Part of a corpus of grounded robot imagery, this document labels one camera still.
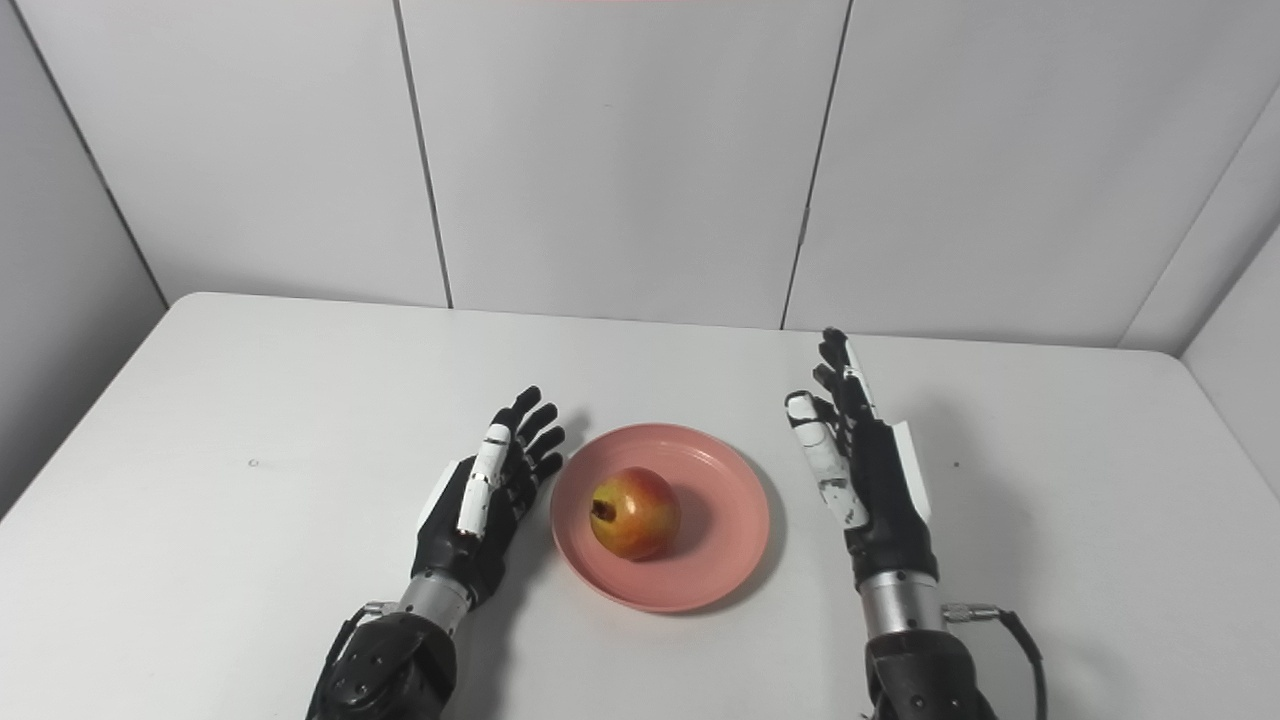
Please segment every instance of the cable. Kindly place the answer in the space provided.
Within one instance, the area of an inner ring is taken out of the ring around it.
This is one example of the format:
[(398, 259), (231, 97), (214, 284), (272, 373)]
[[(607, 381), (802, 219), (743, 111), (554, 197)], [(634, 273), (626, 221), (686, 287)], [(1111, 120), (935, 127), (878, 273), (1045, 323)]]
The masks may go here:
[(349, 620), (338, 628), (338, 635), (333, 638), (333, 646), (329, 647), (329, 655), (324, 659), (324, 667), (320, 669), (320, 676), (316, 678), (316, 689), (311, 692), (311, 705), (307, 706), (307, 716), (305, 720), (315, 720), (316, 711), (320, 706), (320, 688), (324, 687), (325, 682), (329, 679), (329, 671), (333, 670), (334, 664), (338, 662), (338, 656), (342, 655), (342, 648), (347, 647), (347, 641), (351, 639), (351, 634), (356, 632), (356, 625), (369, 615), (367, 607), (361, 607), (351, 616)]
[(998, 612), (1000, 624), (1009, 630), (1009, 634), (1014, 635), (1023, 652), (1027, 653), (1027, 661), (1032, 664), (1032, 675), (1036, 682), (1036, 720), (1046, 720), (1048, 717), (1048, 693), (1044, 687), (1044, 657), (1039, 653), (1036, 641), (1027, 632), (1027, 625), (1023, 625), (1023, 620), (1016, 612), (1011, 610), (1000, 610)]

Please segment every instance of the wall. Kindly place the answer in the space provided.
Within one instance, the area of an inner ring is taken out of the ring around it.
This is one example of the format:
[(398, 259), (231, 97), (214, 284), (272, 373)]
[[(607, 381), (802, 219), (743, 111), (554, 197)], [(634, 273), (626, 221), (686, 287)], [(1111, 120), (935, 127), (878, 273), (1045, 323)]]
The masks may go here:
[(1280, 233), (1196, 336), (1183, 361), (1280, 495)]
[(173, 301), (444, 305), (389, 0), (22, 0)]
[(164, 311), (0, 3), (0, 515)]
[(777, 328), (846, 0), (404, 0), (456, 306)]
[(22, 1), (170, 299), (1178, 352), (1280, 219), (1270, 0)]
[(1176, 348), (1224, 282), (1181, 255), (1275, 214), (1221, 181), (1280, 181), (1247, 143), (1277, 31), (1261, 1), (854, 3), (787, 327)]

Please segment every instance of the black robot forearm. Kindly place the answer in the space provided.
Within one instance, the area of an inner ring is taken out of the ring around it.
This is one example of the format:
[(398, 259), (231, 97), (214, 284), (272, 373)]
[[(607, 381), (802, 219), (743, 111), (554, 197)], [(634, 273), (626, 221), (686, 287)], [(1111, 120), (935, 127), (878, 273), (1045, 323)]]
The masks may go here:
[(394, 612), (352, 634), (319, 688), (317, 720), (438, 720), (456, 684), (451, 633)]

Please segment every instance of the robotic hand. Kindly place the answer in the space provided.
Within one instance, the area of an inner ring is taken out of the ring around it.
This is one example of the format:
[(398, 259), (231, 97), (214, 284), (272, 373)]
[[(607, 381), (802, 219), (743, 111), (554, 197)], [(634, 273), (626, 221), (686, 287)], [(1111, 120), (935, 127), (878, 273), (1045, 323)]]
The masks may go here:
[[(343, 624), (307, 720), (436, 720), (453, 693), (453, 633), (498, 589), (503, 557), (538, 489), (563, 464), (556, 406), (530, 387), (494, 416), (480, 450), (449, 464), (419, 520), (399, 602), (370, 602)], [(376, 619), (361, 624), (365, 616)]]
[(827, 507), (845, 532), (867, 620), (867, 684), (874, 720), (995, 720), (973, 659), (946, 623), (1000, 620), (1032, 661), (1043, 720), (1039, 651), (1018, 616), (992, 605), (943, 605), (929, 541), (928, 497), (906, 423), (884, 424), (845, 333), (828, 328), (806, 391), (786, 398)]

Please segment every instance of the table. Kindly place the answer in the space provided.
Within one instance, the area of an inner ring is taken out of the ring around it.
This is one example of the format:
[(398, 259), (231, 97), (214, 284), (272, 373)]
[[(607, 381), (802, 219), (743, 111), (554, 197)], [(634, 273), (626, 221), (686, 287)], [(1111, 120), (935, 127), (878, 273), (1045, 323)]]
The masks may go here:
[[(0, 523), (0, 717), (301, 717), (338, 624), (407, 580), (442, 466), (529, 383), (570, 446), (640, 421), (736, 447), (764, 564), (719, 607), (646, 615), (579, 582), (545, 498), (460, 641), (452, 716), (852, 719), (864, 628), (783, 418), (812, 333), (193, 295)], [(947, 600), (1016, 609), (1051, 717), (1280, 707), (1280, 502), (1187, 370), (1147, 352), (856, 337), (909, 418)], [(1005, 719), (1030, 673), (957, 630)]]

